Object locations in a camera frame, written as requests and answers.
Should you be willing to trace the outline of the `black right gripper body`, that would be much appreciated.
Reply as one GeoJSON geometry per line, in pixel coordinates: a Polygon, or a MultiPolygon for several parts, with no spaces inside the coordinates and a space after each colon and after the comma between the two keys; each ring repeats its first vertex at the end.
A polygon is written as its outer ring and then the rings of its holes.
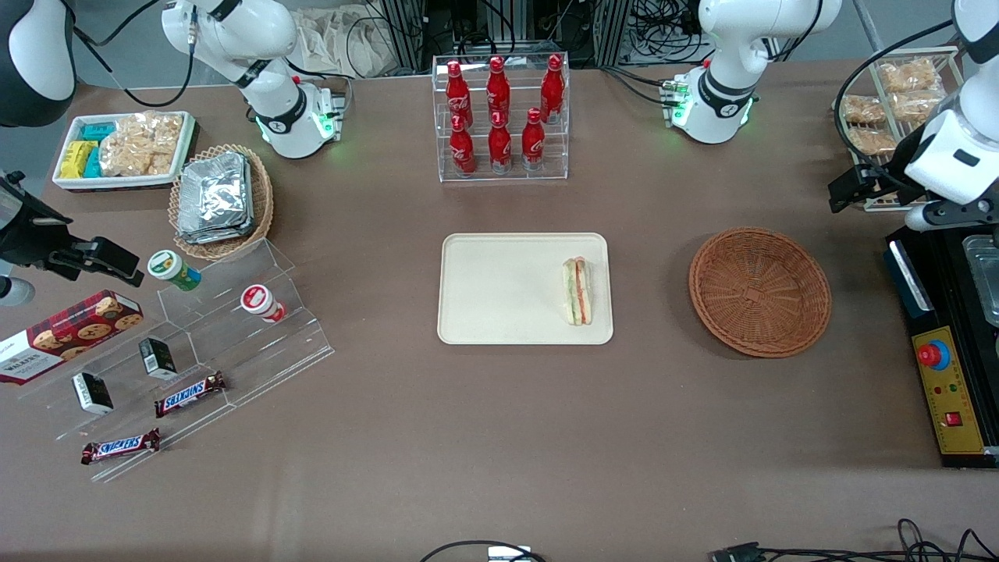
{"type": "Polygon", "coordinates": [[[68,225],[72,219],[47,206],[25,191],[22,172],[3,172],[1,258],[21,267],[45,268],[50,252],[73,248],[75,238],[68,225]]]}

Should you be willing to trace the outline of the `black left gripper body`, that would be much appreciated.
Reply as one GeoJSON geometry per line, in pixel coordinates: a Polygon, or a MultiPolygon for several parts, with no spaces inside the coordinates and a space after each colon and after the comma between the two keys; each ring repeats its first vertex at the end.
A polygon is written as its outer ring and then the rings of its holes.
{"type": "Polygon", "coordinates": [[[869,167],[869,192],[865,201],[895,197],[908,205],[926,197],[926,189],[909,177],[906,167],[916,156],[920,139],[906,137],[896,142],[891,137],[857,137],[855,155],[859,165],[869,167]]]}

